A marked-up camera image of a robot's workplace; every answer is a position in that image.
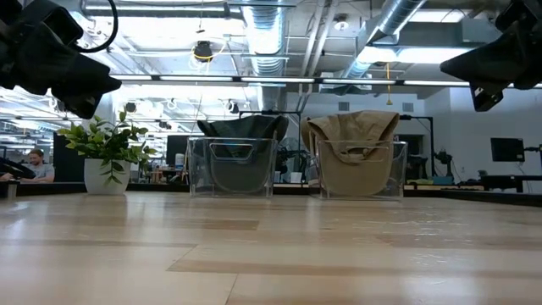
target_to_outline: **potted plant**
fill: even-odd
[[[129,147],[128,140],[139,141],[147,128],[138,128],[126,123],[126,110],[120,113],[119,123],[102,120],[94,116],[96,123],[90,123],[89,130],[83,126],[61,129],[60,135],[69,140],[67,148],[74,149],[79,155],[86,156],[85,186],[91,194],[118,195],[126,191],[130,179],[130,164],[139,164],[145,170],[149,154],[156,150],[146,146]]]

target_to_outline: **computer screen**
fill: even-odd
[[[493,162],[525,162],[523,139],[491,138]]]
[[[166,162],[169,166],[175,166],[175,154],[186,153],[189,136],[168,136],[166,150]]]

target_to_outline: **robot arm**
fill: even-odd
[[[542,5],[540,0],[512,0],[497,17],[502,36],[440,64],[440,70],[468,81],[476,111],[488,111],[510,84],[521,90],[542,81]]]
[[[118,29],[116,8],[115,30]],[[65,8],[49,0],[35,0],[22,8],[17,0],[0,5],[0,86],[21,86],[30,93],[45,95],[48,89],[69,111],[90,119],[102,95],[122,83],[109,77],[109,67],[80,53],[76,42],[83,30]]]

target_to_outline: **white plant pot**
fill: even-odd
[[[86,191],[93,195],[122,195],[126,191],[128,181],[130,180],[130,162],[115,161],[122,165],[124,173],[114,173],[121,183],[115,181],[105,181],[109,175],[100,175],[101,173],[110,170],[110,166],[102,167],[103,160],[101,159],[85,159],[85,186]]]

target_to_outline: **dark green cloth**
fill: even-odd
[[[213,156],[207,155],[210,177],[218,189],[256,193],[266,187],[269,179],[273,183],[276,143],[286,135],[287,118],[254,115],[212,123],[198,121],[197,125],[205,136],[222,138],[213,140]],[[246,138],[276,142],[243,140]]]

